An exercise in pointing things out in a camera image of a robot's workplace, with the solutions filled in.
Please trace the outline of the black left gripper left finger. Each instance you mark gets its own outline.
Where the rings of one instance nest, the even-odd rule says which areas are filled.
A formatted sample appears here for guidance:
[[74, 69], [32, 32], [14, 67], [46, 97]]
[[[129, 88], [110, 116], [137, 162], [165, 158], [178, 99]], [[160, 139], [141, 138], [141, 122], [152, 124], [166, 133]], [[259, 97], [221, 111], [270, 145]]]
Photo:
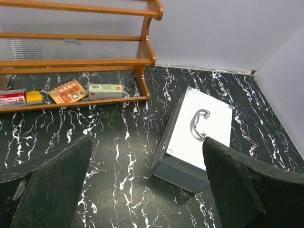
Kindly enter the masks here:
[[92, 154], [79, 137], [63, 148], [0, 170], [2, 228], [69, 228]]

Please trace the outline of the grey storage box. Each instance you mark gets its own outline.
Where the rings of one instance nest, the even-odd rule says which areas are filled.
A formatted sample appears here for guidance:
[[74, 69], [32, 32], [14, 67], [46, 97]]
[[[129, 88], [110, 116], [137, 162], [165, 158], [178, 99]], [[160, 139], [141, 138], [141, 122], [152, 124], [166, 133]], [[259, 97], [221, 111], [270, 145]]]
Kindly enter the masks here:
[[153, 176], [191, 193], [209, 185], [203, 157], [207, 136], [229, 146], [233, 107], [187, 87], [165, 127], [152, 163]]

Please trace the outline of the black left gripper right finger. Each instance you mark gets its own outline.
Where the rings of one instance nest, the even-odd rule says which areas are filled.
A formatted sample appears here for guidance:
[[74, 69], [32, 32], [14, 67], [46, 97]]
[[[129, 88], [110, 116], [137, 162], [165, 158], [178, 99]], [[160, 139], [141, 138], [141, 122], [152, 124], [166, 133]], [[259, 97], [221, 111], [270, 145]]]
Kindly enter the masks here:
[[302, 228], [304, 176], [206, 137], [204, 163], [224, 228]]

